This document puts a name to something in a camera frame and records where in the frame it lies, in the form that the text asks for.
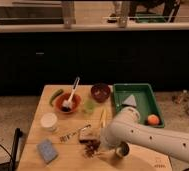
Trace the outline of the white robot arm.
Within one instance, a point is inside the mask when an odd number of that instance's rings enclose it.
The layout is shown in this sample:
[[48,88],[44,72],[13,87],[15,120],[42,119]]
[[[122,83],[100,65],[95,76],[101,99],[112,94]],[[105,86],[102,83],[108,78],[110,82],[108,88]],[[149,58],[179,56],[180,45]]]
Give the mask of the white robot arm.
[[124,107],[101,129],[100,147],[111,150],[128,142],[189,163],[189,133],[153,128],[139,120],[137,109]]

